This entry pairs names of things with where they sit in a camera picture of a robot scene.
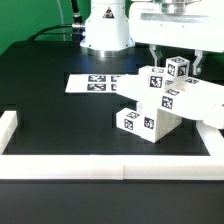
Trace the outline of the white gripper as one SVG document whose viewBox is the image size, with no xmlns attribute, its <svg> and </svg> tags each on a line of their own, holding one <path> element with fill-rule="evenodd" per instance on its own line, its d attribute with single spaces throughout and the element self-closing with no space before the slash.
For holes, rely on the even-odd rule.
<svg viewBox="0 0 224 224">
<path fill-rule="evenodd" d="M 129 28 L 134 42 L 150 44 L 156 67 L 157 45 L 196 50 L 192 73 L 199 75 L 203 51 L 224 52 L 224 0 L 133 0 Z"/>
</svg>

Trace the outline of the robot base column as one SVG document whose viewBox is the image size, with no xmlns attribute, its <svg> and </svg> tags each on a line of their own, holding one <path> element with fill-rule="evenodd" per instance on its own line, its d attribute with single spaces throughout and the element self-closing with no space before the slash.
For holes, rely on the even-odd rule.
<svg viewBox="0 0 224 224">
<path fill-rule="evenodd" d="M 91 0 L 81 51 L 99 57 L 116 57 L 134 50 L 125 13 L 125 0 Z"/>
</svg>

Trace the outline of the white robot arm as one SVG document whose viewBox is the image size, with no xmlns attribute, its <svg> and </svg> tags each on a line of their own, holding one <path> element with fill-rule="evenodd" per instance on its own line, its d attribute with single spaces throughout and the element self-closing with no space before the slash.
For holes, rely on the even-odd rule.
<svg viewBox="0 0 224 224">
<path fill-rule="evenodd" d="M 224 53 L 224 0 L 132 0 L 129 33 L 136 43 L 195 51 L 193 74 L 206 52 Z"/>
</svg>

